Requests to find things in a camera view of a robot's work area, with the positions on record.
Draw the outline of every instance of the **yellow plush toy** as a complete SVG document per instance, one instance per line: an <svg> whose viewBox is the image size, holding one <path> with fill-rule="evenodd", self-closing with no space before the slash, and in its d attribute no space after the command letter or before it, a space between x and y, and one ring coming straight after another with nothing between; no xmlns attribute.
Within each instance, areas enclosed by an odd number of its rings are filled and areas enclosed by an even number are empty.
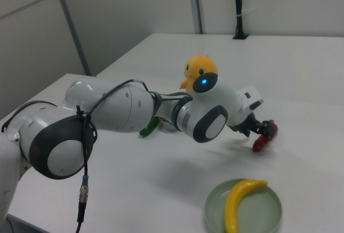
<svg viewBox="0 0 344 233"><path fill-rule="evenodd" d="M186 89L187 93L191 96L194 95L192 85L196 78L203 73L218 73L217 66L213 59L208 55L197 55L191 57L185 65L184 75L186 80L182 82L180 88Z"/></svg>

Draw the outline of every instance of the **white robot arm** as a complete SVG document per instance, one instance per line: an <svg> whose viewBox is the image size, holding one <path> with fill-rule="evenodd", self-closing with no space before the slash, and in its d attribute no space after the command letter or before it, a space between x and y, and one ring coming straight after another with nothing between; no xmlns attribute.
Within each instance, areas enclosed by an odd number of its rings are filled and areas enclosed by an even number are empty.
<svg viewBox="0 0 344 233"><path fill-rule="evenodd" d="M186 93L162 95L128 82L90 77L77 80L68 88L62 105L26 103L3 125L0 230L25 171L33 166L52 179L76 174L91 155L96 129L138 132L152 116L159 116L199 143L216 138L226 124L245 135L250 130L274 135L269 124L254 118L252 110L262 103L254 87L236 92L217 74L205 73L195 81L192 98ZM85 117L81 110L92 114ZM81 199L87 200L87 191L82 191Z"/></svg>

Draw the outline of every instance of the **banana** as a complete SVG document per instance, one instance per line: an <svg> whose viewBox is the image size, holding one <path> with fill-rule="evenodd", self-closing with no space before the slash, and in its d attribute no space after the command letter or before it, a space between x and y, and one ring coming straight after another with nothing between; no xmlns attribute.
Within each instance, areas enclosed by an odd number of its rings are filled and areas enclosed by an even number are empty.
<svg viewBox="0 0 344 233"><path fill-rule="evenodd" d="M227 233L238 233L238 207L241 199L253 189L266 186L267 181L245 179L237 183L230 191L225 206L225 229Z"/></svg>

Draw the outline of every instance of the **wall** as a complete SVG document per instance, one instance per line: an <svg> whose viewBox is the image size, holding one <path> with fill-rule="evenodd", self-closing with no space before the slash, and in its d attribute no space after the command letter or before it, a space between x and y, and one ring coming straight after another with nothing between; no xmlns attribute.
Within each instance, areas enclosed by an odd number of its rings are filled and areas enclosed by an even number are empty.
<svg viewBox="0 0 344 233"><path fill-rule="evenodd" d="M0 0L0 118L66 73L83 74L59 0Z"/></svg>
<svg viewBox="0 0 344 233"><path fill-rule="evenodd" d="M252 35L344 37L343 0L242 0ZM205 32L234 34L235 0L202 0Z"/></svg>
<svg viewBox="0 0 344 233"><path fill-rule="evenodd" d="M234 34L235 0L66 0L92 75L151 33ZM251 35L344 37L342 0L243 0Z"/></svg>
<svg viewBox="0 0 344 233"><path fill-rule="evenodd" d="M191 0L66 2L92 75L152 33L195 33Z"/></svg>

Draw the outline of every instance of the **green object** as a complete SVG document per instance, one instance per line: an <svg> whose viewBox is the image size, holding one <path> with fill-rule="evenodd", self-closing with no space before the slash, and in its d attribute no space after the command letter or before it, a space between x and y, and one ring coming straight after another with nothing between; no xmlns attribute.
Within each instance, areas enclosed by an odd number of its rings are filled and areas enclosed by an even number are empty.
<svg viewBox="0 0 344 233"><path fill-rule="evenodd" d="M217 186L205 203L205 220L211 233L225 232L225 204L230 190L243 179L234 179ZM282 217L282 205L268 186L254 189L240 202L238 208L239 233L273 233Z"/></svg>
<svg viewBox="0 0 344 233"><path fill-rule="evenodd" d="M143 128L139 133L141 136L146 137L150 135L157 125L160 123L160 119L156 116L152 117L145 128Z"/></svg>

